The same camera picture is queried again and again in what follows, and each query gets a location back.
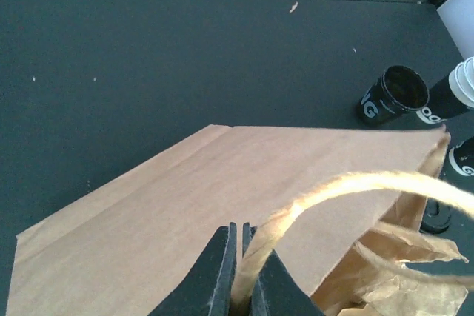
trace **white wall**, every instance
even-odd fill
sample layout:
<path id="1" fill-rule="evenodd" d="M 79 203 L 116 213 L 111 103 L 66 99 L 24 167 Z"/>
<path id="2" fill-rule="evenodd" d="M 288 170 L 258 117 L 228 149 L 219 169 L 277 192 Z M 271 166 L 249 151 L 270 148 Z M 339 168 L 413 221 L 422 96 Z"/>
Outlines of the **white wall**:
<path id="1" fill-rule="evenodd" d="M 438 13 L 464 59 L 474 56 L 474 0 L 448 0 Z"/>

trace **debris speck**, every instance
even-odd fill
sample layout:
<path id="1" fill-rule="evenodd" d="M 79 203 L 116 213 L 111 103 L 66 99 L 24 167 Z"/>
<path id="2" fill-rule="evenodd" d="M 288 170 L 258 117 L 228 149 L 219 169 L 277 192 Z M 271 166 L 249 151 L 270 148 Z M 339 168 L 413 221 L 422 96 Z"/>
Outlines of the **debris speck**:
<path id="1" fill-rule="evenodd" d="M 295 11 L 295 9 L 297 8 L 298 6 L 298 2 L 296 2 L 295 4 L 292 5 L 291 9 L 290 9 L 290 13 L 292 13 L 293 11 Z"/>

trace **white cup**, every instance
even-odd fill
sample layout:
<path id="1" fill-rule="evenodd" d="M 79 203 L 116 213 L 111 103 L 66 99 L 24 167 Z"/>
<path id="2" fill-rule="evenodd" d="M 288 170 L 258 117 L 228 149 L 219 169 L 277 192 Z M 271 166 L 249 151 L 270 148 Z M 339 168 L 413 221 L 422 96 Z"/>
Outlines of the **white cup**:
<path id="1" fill-rule="evenodd" d="M 464 75 L 466 76 L 469 88 L 474 92 L 474 57 L 464 61 Z"/>
<path id="2" fill-rule="evenodd" d="M 472 58 L 469 58 L 456 66 L 450 73 L 450 88 L 461 103 L 474 108 L 474 77 L 469 69 L 472 65 Z"/>

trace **crumpled brown paper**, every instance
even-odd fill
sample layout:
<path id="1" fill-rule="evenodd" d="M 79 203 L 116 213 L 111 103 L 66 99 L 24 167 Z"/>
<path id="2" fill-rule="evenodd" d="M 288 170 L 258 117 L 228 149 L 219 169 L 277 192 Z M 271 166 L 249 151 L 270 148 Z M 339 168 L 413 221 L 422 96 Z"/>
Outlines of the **crumpled brown paper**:
<path id="1" fill-rule="evenodd" d="M 378 255 L 401 263 L 467 262 L 450 240 L 388 223 L 377 223 L 360 241 Z M 312 298 L 327 316 L 450 316 L 457 314 L 466 296 L 463 286 L 408 280 L 373 267 L 351 250 Z M 353 308 L 357 303 L 369 307 Z"/>

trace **black paper cup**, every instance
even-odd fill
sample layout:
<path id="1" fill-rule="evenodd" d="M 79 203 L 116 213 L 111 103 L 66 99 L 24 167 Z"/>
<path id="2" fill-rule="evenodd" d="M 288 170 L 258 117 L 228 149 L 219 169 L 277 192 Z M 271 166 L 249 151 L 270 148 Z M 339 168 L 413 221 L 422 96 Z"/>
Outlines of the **black paper cup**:
<path id="1" fill-rule="evenodd" d="M 453 147 L 448 159 L 458 174 L 474 178 L 474 137 Z"/>
<path id="2" fill-rule="evenodd" d="M 393 66 L 365 93 L 356 112 L 365 124 L 377 126 L 422 109 L 429 98 L 427 85 L 414 70 Z"/>
<path id="3" fill-rule="evenodd" d="M 466 61 L 466 64 L 473 66 L 472 61 Z M 430 89 L 430 101 L 426 107 L 416 112 L 425 124 L 437 124 L 474 110 L 474 98 L 469 91 L 473 88 L 470 81 L 474 81 L 474 78 L 467 78 L 466 73 L 473 74 L 470 68 L 464 72 L 464 67 L 464 63 L 458 64 L 449 75 Z"/>

